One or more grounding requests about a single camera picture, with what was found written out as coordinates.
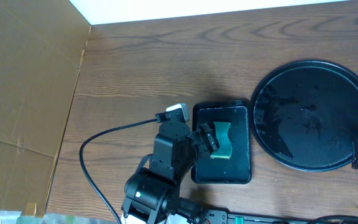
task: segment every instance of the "wood grain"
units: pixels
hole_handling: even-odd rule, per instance
[[[97,25],[85,52],[48,212],[113,219],[85,179],[81,143],[111,127],[153,118],[175,103],[249,99],[274,68],[320,58],[358,74],[358,1]],[[152,152],[157,124],[102,136],[85,150],[89,172],[121,214],[124,184]],[[251,137],[247,185],[198,185],[181,196],[256,215],[358,216],[358,170],[310,173],[287,168]]]

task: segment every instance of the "black tray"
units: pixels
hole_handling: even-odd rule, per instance
[[[230,122],[229,139],[234,145],[230,159],[200,159],[191,169],[199,184],[246,184],[251,180],[248,110],[244,101],[198,103],[193,108],[193,130],[199,124]]]

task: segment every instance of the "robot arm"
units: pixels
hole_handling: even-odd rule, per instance
[[[171,108],[155,115],[161,125],[154,140],[150,168],[140,169],[127,181],[122,210],[125,218],[132,215],[148,224],[158,223],[169,214],[179,214],[188,223],[200,224],[204,221],[203,209],[179,197],[180,184],[192,165],[217,151],[219,143],[213,123],[202,124],[190,132],[185,124],[187,107]]]

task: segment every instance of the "cardboard wall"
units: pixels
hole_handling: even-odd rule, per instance
[[[90,25],[61,0],[0,0],[0,210],[42,216]]]

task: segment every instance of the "black cable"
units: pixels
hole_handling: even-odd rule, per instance
[[[84,148],[85,146],[90,142],[92,141],[93,139],[99,137],[99,136],[102,136],[104,134],[107,134],[107,133],[110,133],[110,132],[113,132],[113,131],[118,131],[118,130],[122,130],[122,129],[126,129],[126,128],[131,128],[131,127],[135,127],[135,126],[138,126],[138,125],[141,125],[141,124],[147,124],[147,123],[151,123],[151,122],[154,122],[154,121],[157,121],[157,119],[150,119],[150,120],[147,120],[147,121],[141,121],[141,122],[138,122],[138,123],[134,123],[134,124],[128,124],[128,125],[125,125],[125,126],[121,126],[121,127],[117,127],[117,128],[112,128],[112,129],[109,129],[109,130],[105,130],[105,131],[102,131],[98,134],[95,134],[94,136],[91,136],[90,138],[88,138],[82,145],[81,145],[81,148],[80,148],[80,164],[81,164],[81,168],[82,168],[82,171],[84,172],[85,174],[85,177],[88,179],[89,183],[91,184],[91,186],[93,187],[94,191],[96,191],[96,193],[98,193],[98,195],[101,197],[101,199],[103,200],[103,202],[107,205],[107,207],[110,209],[111,213],[114,215],[114,217],[116,218],[118,224],[122,224],[121,223],[121,219],[118,217],[118,214],[117,212],[114,210],[114,208],[111,206],[111,204],[109,203],[109,201],[107,200],[107,198],[102,194],[102,192],[99,190],[99,188],[96,186],[96,184],[93,182],[90,174],[88,173],[88,170],[86,169],[85,167],[85,163],[84,163],[84,157],[83,157],[83,153],[84,153]]]
[[[357,222],[358,223],[358,217],[351,216],[351,215],[328,215],[326,217],[320,217],[313,221],[308,222],[308,224],[317,224],[317,223],[326,223],[329,220],[342,220],[344,223],[346,221],[351,222]]]

